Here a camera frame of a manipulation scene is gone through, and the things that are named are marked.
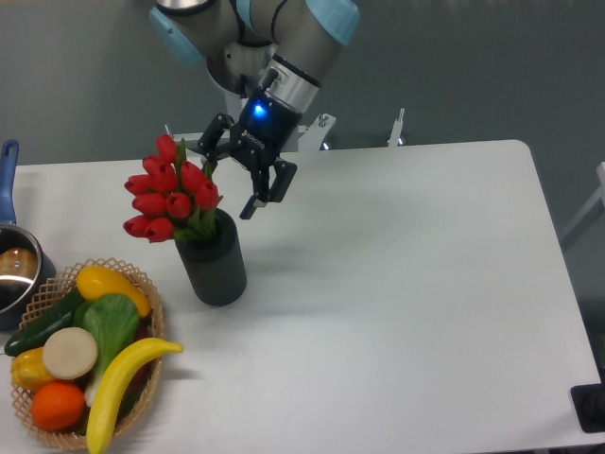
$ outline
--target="wicker basket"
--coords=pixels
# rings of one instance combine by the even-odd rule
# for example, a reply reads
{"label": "wicker basket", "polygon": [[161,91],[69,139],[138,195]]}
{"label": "wicker basket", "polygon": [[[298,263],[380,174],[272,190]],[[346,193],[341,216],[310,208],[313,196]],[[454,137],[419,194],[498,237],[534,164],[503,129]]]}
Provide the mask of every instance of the wicker basket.
{"label": "wicker basket", "polygon": [[[147,275],[141,272],[133,265],[115,258],[87,260],[84,263],[77,263],[73,267],[68,267],[59,272],[55,278],[48,279],[40,287],[31,303],[27,305],[26,313],[23,315],[20,328],[27,326],[31,321],[43,314],[49,307],[55,305],[61,297],[67,293],[76,284],[76,276],[84,267],[98,265],[112,270],[122,272],[136,287],[142,290],[147,296],[151,305],[150,324],[148,334],[155,338],[164,338],[164,317],[162,307],[160,306],[160,297],[153,283],[147,278]],[[158,387],[160,371],[162,369],[162,358],[157,358],[151,363],[151,373],[148,382],[131,412],[124,417],[116,426],[113,437],[117,437],[131,428],[141,417],[149,405],[155,391]],[[27,428],[29,435],[48,447],[57,447],[64,450],[86,449],[86,437],[77,435],[74,432],[46,432],[33,424],[30,407],[34,392],[24,390],[13,384],[12,405],[15,408],[16,416]]]}

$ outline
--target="yellow bell pepper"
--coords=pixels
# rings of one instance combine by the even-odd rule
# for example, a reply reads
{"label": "yellow bell pepper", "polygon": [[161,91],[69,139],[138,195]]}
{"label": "yellow bell pepper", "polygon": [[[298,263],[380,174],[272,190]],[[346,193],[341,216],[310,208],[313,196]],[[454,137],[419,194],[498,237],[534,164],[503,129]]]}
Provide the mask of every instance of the yellow bell pepper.
{"label": "yellow bell pepper", "polygon": [[27,350],[15,358],[10,366],[12,381],[24,390],[38,391],[42,386],[55,381],[44,367],[42,351],[44,347]]}
{"label": "yellow bell pepper", "polygon": [[151,311],[151,305],[145,294],[122,273],[109,268],[85,267],[76,277],[76,287],[87,300],[96,300],[110,293],[126,295],[136,305],[140,318],[146,317]]}
{"label": "yellow bell pepper", "polygon": [[105,371],[91,407],[86,429],[90,454],[103,454],[112,441],[117,413],[134,374],[164,353],[181,353],[182,345],[158,338],[145,338],[126,347]]}

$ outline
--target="bok choy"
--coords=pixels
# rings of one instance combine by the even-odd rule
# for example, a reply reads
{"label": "bok choy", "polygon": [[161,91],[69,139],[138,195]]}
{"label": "bok choy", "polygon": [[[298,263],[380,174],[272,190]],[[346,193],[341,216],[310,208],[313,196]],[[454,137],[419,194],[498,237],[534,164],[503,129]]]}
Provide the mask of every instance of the bok choy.
{"label": "bok choy", "polygon": [[134,341],[139,326],[139,312],[126,295],[109,294],[96,300],[86,310],[82,327],[95,338],[98,358],[92,377],[84,391],[86,404],[91,407],[101,378],[117,355]]}

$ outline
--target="tulip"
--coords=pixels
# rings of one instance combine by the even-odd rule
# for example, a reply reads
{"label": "tulip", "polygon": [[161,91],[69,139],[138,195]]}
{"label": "tulip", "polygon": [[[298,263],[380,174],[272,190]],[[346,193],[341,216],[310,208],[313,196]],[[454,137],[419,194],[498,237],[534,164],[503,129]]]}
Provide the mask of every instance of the tulip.
{"label": "tulip", "polygon": [[193,203],[182,192],[175,192],[166,199],[166,211],[174,219],[185,219],[191,216]]}
{"label": "tulip", "polygon": [[153,188],[161,194],[176,191],[179,187],[177,172],[171,164],[160,164],[158,169],[151,175]]}
{"label": "tulip", "polygon": [[153,182],[149,175],[133,175],[124,184],[126,190],[131,194],[138,196],[139,194],[146,194],[149,189],[153,187]]}
{"label": "tulip", "polygon": [[185,161],[181,166],[182,187],[188,192],[196,192],[198,188],[206,183],[208,178],[204,172],[189,161]]}
{"label": "tulip", "polygon": [[143,168],[151,176],[158,171],[161,165],[162,160],[160,159],[160,156],[156,154],[150,154],[143,160]]}
{"label": "tulip", "polygon": [[174,164],[177,161],[177,144],[168,134],[158,137],[155,145],[162,161],[169,164]]}
{"label": "tulip", "polygon": [[156,218],[145,229],[145,237],[152,243],[159,243],[172,238],[174,225],[168,218]]}
{"label": "tulip", "polygon": [[160,218],[166,213],[166,198],[157,192],[134,197],[132,207],[148,218]]}
{"label": "tulip", "polygon": [[196,191],[196,205],[202,210],[210,210],[218,205],[218,189],[216,184],[208,180]]}
{"label": "tulip", "polygon": [[135,216],[134,218],[124,222],[124,230],[126,230],[129,235],[132,235],[137,238],[144,238],[145,229],[147,228],[150,222],[150,218],[147,218],[142,215]]}

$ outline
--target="saucepan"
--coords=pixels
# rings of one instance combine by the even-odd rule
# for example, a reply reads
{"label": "saucepan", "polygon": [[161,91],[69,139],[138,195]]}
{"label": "saucepan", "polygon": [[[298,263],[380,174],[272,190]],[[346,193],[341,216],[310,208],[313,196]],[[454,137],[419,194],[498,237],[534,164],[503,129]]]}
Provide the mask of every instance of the saucepan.
{"label": "saucepan", "polygon": [[34,235],[17,226],[12,187],[18,154],[16,140],[5,142],[0,157],[0,331],[19,327],[31,297],[56,272]]}

